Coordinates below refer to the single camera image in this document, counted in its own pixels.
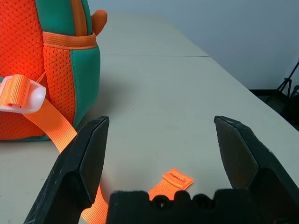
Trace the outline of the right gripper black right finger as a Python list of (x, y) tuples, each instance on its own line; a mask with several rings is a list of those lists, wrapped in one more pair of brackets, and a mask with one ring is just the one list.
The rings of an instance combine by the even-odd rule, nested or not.
[(299, 222), (299, 188), (275, 155), (240, 121), (214, 118), (232, 188), (247, 189), (268, 224)]

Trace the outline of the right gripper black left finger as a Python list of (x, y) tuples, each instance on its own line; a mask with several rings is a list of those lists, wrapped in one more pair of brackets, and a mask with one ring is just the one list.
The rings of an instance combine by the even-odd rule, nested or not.
[(86, 123), (58, 156), (28, 213), (26, 224), (77, 224), (95, 202), (101, 180), (109, 117)]

